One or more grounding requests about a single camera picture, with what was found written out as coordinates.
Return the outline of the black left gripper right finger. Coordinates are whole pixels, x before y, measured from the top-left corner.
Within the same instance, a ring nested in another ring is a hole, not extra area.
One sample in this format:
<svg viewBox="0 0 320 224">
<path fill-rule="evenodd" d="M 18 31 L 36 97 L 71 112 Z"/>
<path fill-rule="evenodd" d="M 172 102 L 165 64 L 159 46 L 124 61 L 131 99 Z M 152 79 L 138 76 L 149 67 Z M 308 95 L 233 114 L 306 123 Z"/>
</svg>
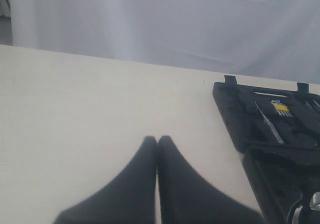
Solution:
<svg viewBox="0 0 320 224">
<path fill-rule="evenodd" d="M 164 224 L 262 224 L 257 211 L 206 181 L 168 135 L 157 143 L 161 221 Z"/>
</svg>

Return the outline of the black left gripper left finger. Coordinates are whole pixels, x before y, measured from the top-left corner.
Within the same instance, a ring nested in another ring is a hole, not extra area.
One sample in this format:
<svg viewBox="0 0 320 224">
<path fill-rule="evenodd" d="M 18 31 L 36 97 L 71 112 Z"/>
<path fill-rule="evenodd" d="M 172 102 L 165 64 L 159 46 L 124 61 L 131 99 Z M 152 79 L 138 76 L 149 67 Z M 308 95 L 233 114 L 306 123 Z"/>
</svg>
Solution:
<svg viewBox="0 0 320 224">
<path fill-rule="evenodd" d="M 126 167 L 106 186 L 62 211 L 56 224 L 153 224 L 157 141 L 146 136 Z"/>
</svg>

